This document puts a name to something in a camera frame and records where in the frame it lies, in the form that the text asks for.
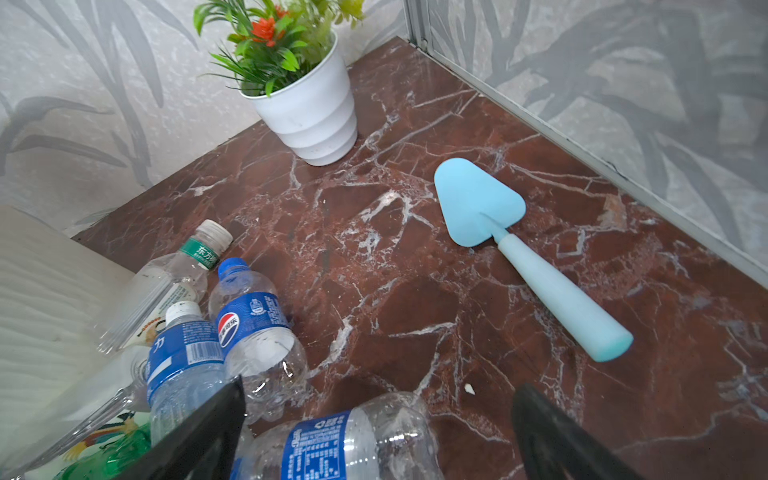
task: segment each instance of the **plastic water bottle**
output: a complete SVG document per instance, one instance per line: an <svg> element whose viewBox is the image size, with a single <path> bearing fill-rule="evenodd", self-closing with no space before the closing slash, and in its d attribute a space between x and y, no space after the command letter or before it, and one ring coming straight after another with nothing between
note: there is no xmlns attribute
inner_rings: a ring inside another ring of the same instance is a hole
<svg viewBox="0 0 768 480"><path fill-rule="evenodd" d="M237 480L442 480L424 402L386 393L348 412L287 422L257 436Z"/></svg>
<svg viewBox="0 0 768 480"><path fill-rule="evenodd" d="M120 412L149 412L149 352L150 347L139 345L121 350L94 375L80 379L53 398L40 415L5 433L5 442L0 445L0 478L32 478L25 477L25 472L85 442Z"/></svg>
<svg viewBox="0 0 768 480"><path fill-rule="evenodd" d="M306 354L277 302L270 279L241 258L219 265L208 313L216 316L228 376L241 375L248 422L274 421L283 404L306 388Z"/></svg>
<svg viewBox="0 0 768 480"><path fill-rule="evenodd" d="M53 480L108 480L120 475L149 451L149 429L149 424L142 425L116 442L101 446L98 452L61 470ZM34 477L27 474L24 478Z"/></svg>
<svg viewBox="0 0 768 480"><path fill-rule="evenodd" d="M93 330L98 350L108 355L128 345L151 346L164 328L169 306L202 299L208 270L230 243L232 235L224 227L205 220L179 251L147 263L122 298L101 311Z"/></svg>
<svg viewBox="0 0 768 480"><path fill-rule="evenodd" d="M174 303L166 323L147 367L152 445L227 384L219 337L200 307L189 300Z"/></svg>
<svg viewBox="0 0 768 480"><path fill-rule="evenodd" d="M243 428L240 430L240 437L237 439L237 448L235 449L235 458L232 461L230 480L237 480L243 460L246 461L246 465L250 465L248 458L251 456L252 449L253 433L248 428L248 425L243 424Z"/></svg>

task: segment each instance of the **blue bottle cap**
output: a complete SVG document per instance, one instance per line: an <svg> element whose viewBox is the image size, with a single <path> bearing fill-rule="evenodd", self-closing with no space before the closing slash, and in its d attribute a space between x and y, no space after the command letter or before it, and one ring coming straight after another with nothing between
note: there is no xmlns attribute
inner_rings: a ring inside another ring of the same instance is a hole
<svg viewBox="0 0 768 480"><path fill-rule="evenodd" d="M250 270L248 264L240 257L230 257L219 263L219 280L224 280L227 276L235 272Z"/></svg>

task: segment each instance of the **light blue handle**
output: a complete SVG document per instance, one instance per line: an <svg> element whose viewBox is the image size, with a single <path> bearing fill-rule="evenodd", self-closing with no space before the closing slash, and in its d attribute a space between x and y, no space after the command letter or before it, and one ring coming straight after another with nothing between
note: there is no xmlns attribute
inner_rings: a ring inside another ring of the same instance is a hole
<svg viewBox="0 0 768 480"><path fill-rule="evenodd" d="M505 235L498 249L595 362L615 359L629 349L632 334L516 235Z"/></svg>

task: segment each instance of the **gray leaf pattern wallpaper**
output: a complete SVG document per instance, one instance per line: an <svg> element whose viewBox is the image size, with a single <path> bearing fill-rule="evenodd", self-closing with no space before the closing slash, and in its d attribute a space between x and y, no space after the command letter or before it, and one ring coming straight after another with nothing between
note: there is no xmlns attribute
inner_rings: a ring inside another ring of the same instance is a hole
<svg viewBox="0 0 768 480"><path fill-rule="evenodd" d="M768 270L768 2L427 6L434 51Z"/></svg>
<svg viewBox="0 0 768 480"><path fill-rule="evenodd" d="M0 204L74 235L259 120L194 33L198 0L0 0ZM401 0L337 28L345 61L407 35Z"/></svg>

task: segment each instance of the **green bottle label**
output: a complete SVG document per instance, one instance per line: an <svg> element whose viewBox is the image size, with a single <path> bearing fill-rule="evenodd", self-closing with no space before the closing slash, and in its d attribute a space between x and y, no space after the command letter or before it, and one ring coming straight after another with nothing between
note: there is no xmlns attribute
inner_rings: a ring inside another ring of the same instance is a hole
<svg viewBox="0 0 768 480"><path fill-rule="evenodd" d="M184 252L190 257L200 262L206 269L210 270L216 262L219 261L219 256L214 253L213 250L208 248L204 243L201 243L194 238L190 238L179 249L180 252Z"/></svg>

